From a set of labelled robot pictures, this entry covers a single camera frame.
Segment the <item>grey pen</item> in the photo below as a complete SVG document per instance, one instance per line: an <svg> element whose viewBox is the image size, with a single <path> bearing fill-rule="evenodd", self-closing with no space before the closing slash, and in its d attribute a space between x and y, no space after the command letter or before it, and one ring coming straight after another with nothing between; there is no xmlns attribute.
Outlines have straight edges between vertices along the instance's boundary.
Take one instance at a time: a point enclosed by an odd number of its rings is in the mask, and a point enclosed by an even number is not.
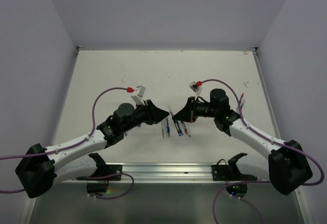
<svg viewBox="0 0 327 224"><path fill-rule="evenodd" d="M161 121L160 126L161 126L161 135L164 138L165 137L165 133L166 133L164 120Z"/></svg>

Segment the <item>red pen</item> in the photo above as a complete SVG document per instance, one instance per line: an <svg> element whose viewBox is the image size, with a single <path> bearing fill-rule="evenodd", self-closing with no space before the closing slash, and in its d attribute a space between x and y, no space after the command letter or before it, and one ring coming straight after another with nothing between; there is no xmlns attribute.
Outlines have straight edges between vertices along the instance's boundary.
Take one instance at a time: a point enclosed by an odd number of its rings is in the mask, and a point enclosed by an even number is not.
<svg viewBox="0 0 327 224"><path fill-rule="evenodd" d="M191 131L190 131L190 127L188 126L188 124L186 122L183 122L183 127L184 127L184 130L185 130L185 133L191 137Z"/></svg>

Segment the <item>green pen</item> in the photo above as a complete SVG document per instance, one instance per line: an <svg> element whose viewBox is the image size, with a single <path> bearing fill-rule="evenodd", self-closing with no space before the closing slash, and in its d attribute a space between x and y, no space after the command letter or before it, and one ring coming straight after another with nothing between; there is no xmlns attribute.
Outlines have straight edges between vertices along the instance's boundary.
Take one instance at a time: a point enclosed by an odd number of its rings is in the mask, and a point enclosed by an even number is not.
<svg viewBox="0 0 327 224"><path fill-rule="evenodd" d="M246 104L246 99L242 99L240 101L240 106L238 107L238 112L240 112L241 110L243 110L245 104Z"/></svg>

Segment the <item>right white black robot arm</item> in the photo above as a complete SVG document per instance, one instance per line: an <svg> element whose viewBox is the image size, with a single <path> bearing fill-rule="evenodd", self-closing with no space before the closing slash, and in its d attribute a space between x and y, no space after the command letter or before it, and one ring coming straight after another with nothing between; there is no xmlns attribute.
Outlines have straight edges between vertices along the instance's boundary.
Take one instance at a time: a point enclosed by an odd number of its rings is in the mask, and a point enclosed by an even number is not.
<svg viewBox="0 0 327 224"><path fill-rule="evenodd" d="M213 89L209 102L189 97L173 119L192 123L198 117L213 118L218 130L246 143L263 156L268 161L269 181L281 194L288 195L313 176L298 142L284 142L262 132L253 132L251 125L243 124L240 112L230 108L229 98L223 89Z"/></svg>

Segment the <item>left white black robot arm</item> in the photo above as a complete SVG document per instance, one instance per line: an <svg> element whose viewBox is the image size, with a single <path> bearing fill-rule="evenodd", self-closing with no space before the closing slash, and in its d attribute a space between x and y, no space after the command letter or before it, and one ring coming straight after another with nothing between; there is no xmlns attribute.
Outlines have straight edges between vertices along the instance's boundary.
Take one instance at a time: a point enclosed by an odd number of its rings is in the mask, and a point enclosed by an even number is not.
<svg viewBox="0 0 327 224"><path fill-rule="evenodd" d="M109 174L98 151L124 139L125 133L143 123L156 125L169 115L151 100L136 106L123 103L104 122L78 138L53 146L31 146L15 169L29 198L36 198L66 180L101 179Z"/></svg>

